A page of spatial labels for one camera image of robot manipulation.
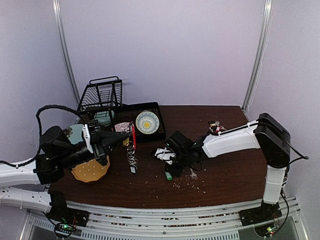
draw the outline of dark brown tabletop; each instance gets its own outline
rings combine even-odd
[[[175,130],[196,140],[205,134],[208,121],[219,120],[226,129],[247,123],[238,106],[161,106],[167,137]],[[190,208],[215,206],[263,197],[266,160],[260,149],[248,149],[203,161],[203,170],[185,168],[182,177],[169,181],[165,163],[150,156],[163,148],[160,141],[139,143],[136,149],[138,172],[131,174],[126,148],[118,147],[110,156],[106,175],[96,182],[78,181],[68,170],[50,190],[63,192],[66,200],[84,204],[124,208]]]

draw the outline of black wire rack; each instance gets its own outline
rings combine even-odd
[[[103,110],[122,107],[122,80],[109,76],[89,81],[85,87],[77,111],[81,114],[94,115]]]

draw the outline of yellow object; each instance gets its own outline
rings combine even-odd
[[[89,183],[93,181],[98,181],[106,173],[110,166],[109,156],[106,157],[108,164],[106,166],[101,166],[95,159],[84,162],[77,165],[72,169],[72,174],[75,179]]]
[[[129,138],[127,138],[126,140],[124,140],[123,142],[122,142],[122,145],[123,146],[127,146],[129,144]]]

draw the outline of green marker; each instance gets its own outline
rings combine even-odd
[[[172,180],[172,176],[169,172],[165,171],[164,174],[166,176],[166,179],[168,179],[169,181]]]

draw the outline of small red object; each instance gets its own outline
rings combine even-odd
[[[133,138],[134,150],[136,150],[136,131],[135,131],[135,125],[133,124],[132,124],[132,138]]]

